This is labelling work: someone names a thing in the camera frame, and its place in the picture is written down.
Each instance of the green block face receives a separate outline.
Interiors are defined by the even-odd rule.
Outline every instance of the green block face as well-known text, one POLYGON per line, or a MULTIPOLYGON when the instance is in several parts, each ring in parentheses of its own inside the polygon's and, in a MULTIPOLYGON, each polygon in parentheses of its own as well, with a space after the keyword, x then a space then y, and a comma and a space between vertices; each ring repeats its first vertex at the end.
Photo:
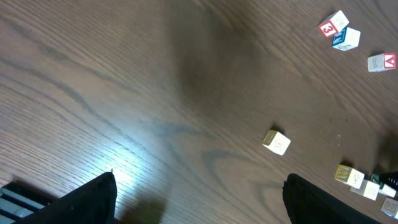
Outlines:
POLYGON ((267 136, 264 138, 264 140, 262 140, 262 144, 265 146, 269 146, 272 142, 272 140, 274 140, 275 135, 277 134, 277 131, 274 130, 270 130, 267 134, 267 136))
POLYGON ((335 174, 335 179, 347 183, 352 170, 353 168, 351 167, 339 165, 335 174))

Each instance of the wooden table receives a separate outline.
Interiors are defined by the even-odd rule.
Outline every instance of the wooden table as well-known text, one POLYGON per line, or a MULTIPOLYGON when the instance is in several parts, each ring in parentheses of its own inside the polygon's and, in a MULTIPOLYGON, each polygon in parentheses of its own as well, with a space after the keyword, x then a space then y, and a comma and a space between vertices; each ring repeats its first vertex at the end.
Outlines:
POLYGON ((341 161, 394 168, 398 2, 116 0, 0 2, 0 185, 61 197, 103 172, 116 217, 162 223, 290 223, 295 172, 395 223, 333 180, 341 161), (362 32, 342 52, 318 30, 343 10, 362 32), (261 145, 277 126, 284 156, 261 145))

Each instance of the blue block face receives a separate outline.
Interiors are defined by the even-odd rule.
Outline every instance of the blue block face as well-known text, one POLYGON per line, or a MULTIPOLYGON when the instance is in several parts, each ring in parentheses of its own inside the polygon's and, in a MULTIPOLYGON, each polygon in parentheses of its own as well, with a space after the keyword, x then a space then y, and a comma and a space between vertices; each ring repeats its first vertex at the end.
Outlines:
POLYGON ((333 42, 331 43, 331 46, 334 47, 338 44, 343 43, 346 40, 346 35, 347 35, 347 27, 345 27, 340 33, 336 34, 333 37, 333 42))

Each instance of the red block face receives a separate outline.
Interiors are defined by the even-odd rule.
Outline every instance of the red block face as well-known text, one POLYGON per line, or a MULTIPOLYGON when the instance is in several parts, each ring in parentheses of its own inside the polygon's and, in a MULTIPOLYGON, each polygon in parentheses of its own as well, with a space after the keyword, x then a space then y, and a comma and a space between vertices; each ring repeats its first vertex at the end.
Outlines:
POLYGON ((318 27, 325 37, 333 37, 334 34, 338 33, 336 27, 331 23, 331 21, 326 21, 320 24, 318 27))
POLYGON ((397 68, 397 55, 395 53, 384 54, 384 68, 386 69, 397 68))

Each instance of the block with yellow side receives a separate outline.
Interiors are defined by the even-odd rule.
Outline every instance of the block with yellow side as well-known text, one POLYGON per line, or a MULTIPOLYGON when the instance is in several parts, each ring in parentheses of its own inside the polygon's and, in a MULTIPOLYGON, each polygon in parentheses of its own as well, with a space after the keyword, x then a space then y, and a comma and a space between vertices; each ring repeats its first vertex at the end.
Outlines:
POLYGON ((335 174, 335 180, 338 180, 356 189, 361 187, 364 177, 365 174, 352 167, 344 165, 339 165, 335 174))
POLYGON ((262 141, 263 146, 278 155, 283 155, 289 144, 290 139, 274 130, 270 130, 262 141))

